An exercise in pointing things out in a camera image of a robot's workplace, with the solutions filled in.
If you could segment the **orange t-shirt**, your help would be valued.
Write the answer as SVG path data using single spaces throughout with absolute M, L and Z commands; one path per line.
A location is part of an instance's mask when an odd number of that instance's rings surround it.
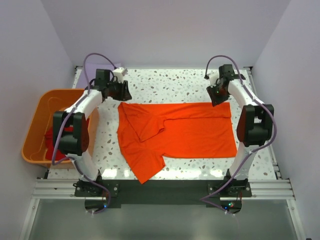
M 164 157 L 234 158 L 237 153 L 228 102 L 118 106 L 120 152 L 144 184 L 165 167 Z

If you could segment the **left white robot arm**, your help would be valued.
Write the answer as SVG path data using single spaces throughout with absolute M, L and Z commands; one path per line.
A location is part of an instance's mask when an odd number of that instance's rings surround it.
M 89 153 L 87 120 L 107 98 L 123 102 L 132 99 L 128 81 L 124 79 L 127 72 L 124 67 L 114 70 L 97 69 L 95 78 L 88 82 L 81 97 L 64 111 L 56 111 L 52 118 L 51 164 L 56 166 L 62 161 L 70 160 L 80 175 L 76 187 L 89 193 L 98 189 L 98 193 L 106 198 L 111 194 L 101 183 L 100 171 Z M 57 158 L 58 152 L 64 155 L 62 160 Z

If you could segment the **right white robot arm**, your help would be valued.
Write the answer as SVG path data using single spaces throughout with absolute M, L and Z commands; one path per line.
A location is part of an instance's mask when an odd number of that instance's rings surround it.
M 238 150 L 231 167 L 228 180 L 217 190 L 210 193 L 212 197 L 226 190 L 232 183 L 247 182 L 249 171 L 259 150 L 269 146 L 275 139 L 277 126 L 274 119 L 274 107 L 265 104 L 250 90 L 242 75 L 235 73 L 231 64 L 219 67 L 218 73 L 205 72 L 204 78 L 210 85 L 206 88 L 214 107 L 233 96 L 241 108 L 236 127 L 239 141 Z

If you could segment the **folded lavender t-shirt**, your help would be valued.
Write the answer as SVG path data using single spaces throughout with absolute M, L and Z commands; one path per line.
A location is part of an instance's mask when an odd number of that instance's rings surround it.
M 95 78 L 97 69 L 114 70 L 114 67 L 111 64 L 87 63 L 85 69 L 88 76 L 88 80 L 91 81 Z M 77 66 L 75 68 L 75 75 L 72 87 L 74 89 L 84 89 L 87 86 L 87 80 L 85 74 L 83 73 L 83 67 Z

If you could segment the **orange plastic basket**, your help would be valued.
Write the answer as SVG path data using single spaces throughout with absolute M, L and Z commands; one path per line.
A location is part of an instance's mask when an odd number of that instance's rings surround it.
M 89 157 L 88 162 L 93 163 L 93 151 L 96 132 L 99 123 L 99 112 L 97 106 L 103 102 L 102 93 L 98 90 L 83 89 L 54 89 L 45 93 L 39 100 L 32 122 L 26 135 L 21 155 L 23 159 L 35 165 L 50 168 L 52 158 L 47 154 L 51 152 L 45 134 L 52 129 L 53 114 L 56 111 L 70 112 L 76 107 L 75 113 L 84 113 L 88 121 L 88 149 L 85 155 Z

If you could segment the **red t-shirt in basket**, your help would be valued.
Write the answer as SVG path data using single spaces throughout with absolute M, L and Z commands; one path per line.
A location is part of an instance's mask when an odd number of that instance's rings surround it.
M 45 147 L 47 149 L 45 158 L 47 160 L 52 160 L 53 152 L 54 152 L 54 145 L 53 145 L 53 127 L 49 128 L 44 135 L 45 138 Z M 56 161 L 66 158 L 64 154 L 58 149 L 56 153 Z

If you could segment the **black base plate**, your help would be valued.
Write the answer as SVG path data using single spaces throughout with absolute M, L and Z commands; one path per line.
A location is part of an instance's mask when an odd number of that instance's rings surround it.
M 73 184 L 74 195 L 85 199 L 88 210 L 120 208 L 122 205 L 200 205 L 205 197 L 215 206 L 238 211 L 241 198 L 252 196 L 247 179 L 232 180 L 138 180 L 99 179 L 96 184 L 78 180 Z

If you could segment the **aluminium front rail frame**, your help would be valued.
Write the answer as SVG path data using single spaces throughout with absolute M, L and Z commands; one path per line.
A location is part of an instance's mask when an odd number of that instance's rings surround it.
M 105 179 L 105 180 L 132 180 L 132 179 Z M 83 197 L 75 196 L 75 187 L 73 186 L 79 180 L 76 179 L 42 179 L 38 178 L 35 181 L 35 187 L 31 195 L 30 207 L 37 209 L 40 200 L 84 200 Z M 300 240 L 305 240 L 306 234 L 302 226 L 302 222 L 298 213 L 295 210 L 295 195 L 292 184 L 288 179 L 277 180 L 248 180 L 251 187 L 251 197 L 241 198 L 243 206 L 244 200 L 266 200 L 278 201 L 285 200 L 289 207 L 289 214 L 294 226 L 295 233 Z M 200 199 L 201 204 L 206 204 L 207 207 L 221 208 L 228 214 L 236 214 L 240 210 L 226 210 L 220 205 L 214 205 L 205 197 Z

